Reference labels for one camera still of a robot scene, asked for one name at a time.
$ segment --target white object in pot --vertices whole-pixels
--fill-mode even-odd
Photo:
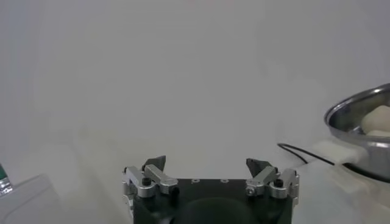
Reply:
[[[365,134],[374,130],[390,132],[390,107],[382,105],[365,115],[361,128]]]
[[[370,131],[367,135],[368,136],[376,136],[376,137],[390,137],[390,132],[373,130],[373,131]]]
[[[357,145],[349,144],[335,137],[329,137],[313,146],[320,156],[335,164],[357,163],[367,157],[367,151]]]

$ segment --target stainless steel pot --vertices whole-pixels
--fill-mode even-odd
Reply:
[[[324,119],[334,137],[367,150],[368,156],[352,168],[390,180],[390,138],[366,136],[360,127],[362,118],[380,105],[390,106],[390,83],[343,100]]]

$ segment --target white backdrop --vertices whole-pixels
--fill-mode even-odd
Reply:
[[[2,0],[0,163],[47,173],[74,222],[125,223],[120,171],[300,164],[337,101],[390,82],[385,0]]]

